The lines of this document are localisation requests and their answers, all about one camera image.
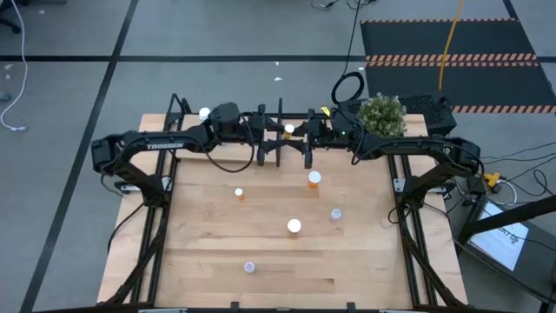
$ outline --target chair leg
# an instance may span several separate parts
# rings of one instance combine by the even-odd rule
[[[8,21],[7,19],[3,19],[3,18],[0,17],[0,24],[11,27],[11,31],[13,31],[16,34],[19,34],[21,32],[21,29],[19,28],[19,26],[17,26],[14,23]]]

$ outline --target wooden table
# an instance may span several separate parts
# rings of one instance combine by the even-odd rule
[[[143,116],[140,130],[161,130],[163,118]],[[426,132],[422,116],[407,116],[409,136]],[[254,162],[229,174],[207,160],[179,163],[156,306],[228,308],[238,301],[242,308],[345,309],[346,302],[355,302],[358,309],[411,308],[400,232],[387,221],[394,207],[387,158],[357,166],[350,165],[350,158],[343,150],[316,150],[313,170],[322,174],[318,189],[307,186],[309,170],[290,147],[282,148],[280,168]],[[156,159],[157,152],[143,152],[132,161],[153,173]],[[409,161],[414,175],[434,166],[428,156]],[[242,201],[234,195],[237,187],[244,190]],[[117,222],[141,201],[138,193],[126,196]],[[445,209],[438,195],[428,195],[426,203]],[[329,220],[332,209],[341,209],[340,221]],[[146,211],[114,239],[99,301],[112,296],[135,266]],[[288,233],[291,218],[302,222],[298,236]],[[466,303],[446,217],[422,209],[421,220],[431,265]],[[254,274],[244,271],[245,262],[256,264]],[[420,300],[426,303],[422,272],[415,268]],[[150,269],[144,275],[142,299]]]

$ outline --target white bottle cap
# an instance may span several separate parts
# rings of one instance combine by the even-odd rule
[[[321,182],[321,173],[316,170],[313,170],[309,173],[309,182],[311,183],[320,183]]]
[[[339,220],[341,217],[341,210],[340,209],[334,209],[332,210],[332,212],[330,212],[330,219],[337,221]]]
[[[210,109],[209,108],[202,108],[199,110],[199,119],[204,121],[209,118]]]
[[[253,262],[247,262],[247,263],[245,263],[245,265],[243,265],[243,268],[244,268],[245,271],[248,272],[249,274],[255,273],[255,264],[254,264]]]
[[[288,230],[295,233],[298,233],[301,230],[301,222],[298,219],[291,219],[288,222]]]
[[[295,126],[292,125],[292,124],[288,124],[288,125],[284,126],[284,130],[285,130],[287,133],[291,134],[291,133],[294,132]]]

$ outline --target black line on floor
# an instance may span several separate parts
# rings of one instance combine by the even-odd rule
[[[27,62],[110,62],[112,56],[27,56]],[[0,56],[0,62],[20,62],[21,56]],[[346,56],[119,56],[117,62],[214,63],[214,62],[345,62]],[[351,56],[350,62],[364,62],[365,56]]]
[[[537,57],[537,61],[541,63],[556,63],[556,57]]]
[[[510,0],[504,0],[504,5],[506,6],[507,14],[509,14],[511,18],[519,20],[518,14],[515,12],[515,8],[513,7],[512,2]]]
[[[128,12],[125,16],[125,19],[123,20],[122,28],[120,29],[120,34],[118,35],[118,39],[116,41],[116,46],[114,47],[112,56],[110,58],[110,63],[107,66],[103,82],[101,83],[100,89],[96,96],[95,104],[93,105],[89,116],[89,121],[87,122],[85,131],[83,132],[83,137],[81,138],[81,142],[79,143],[79,149],[77,150],[76,158],[71,165],[68,181],[63,188],[60,203],[58,204],[58,207],[56,209],[56,214],[54,215],[54,220],[52,221],[52,224],[50,226],[49,234],[47,235],[46,241],[44,242],[43,251],[41,252],[41,256],[39,257],[36,264],[35,271],[33,272],[33,277],[31,278],[29,284],[29,288],[25,293],[25,298],[23,299],[23,303],[20,309],[21,312],[31,312],[33,310],[33,307],[35,306],[36,297],[38,296],[41,285],[43,284],[46,270],[48,269],[52,254],[54,253],[54,248],[56,247],[58,237],[60,236],[63,220],[65,219],[66,213],[68,212],[71,197],[73,196],[73,192],[76,188],[77,178],[79,177],[81,168],[83,167],[83,162],[87,155],[87,151],[89,150],[89,144],[95,131],[96,122],[98,121],[98,117],[103,108],[104,99],[110,87],[110,82],[112,81],[112,77],[114,76],[117,58],[122,52],[123,43],[125,41],[125,37],[128,35],[129,26],[131,24],[131,20],[133,19],[133,15],[135,14],[138,1],[139,0],[131,0],[129,4]]]

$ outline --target potted plant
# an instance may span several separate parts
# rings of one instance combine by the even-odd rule
[[[386,97],[380,92],[364,101],[357,117],[369,133],[380,137],[403,137],[406,131],[406,107],[398,97]]]

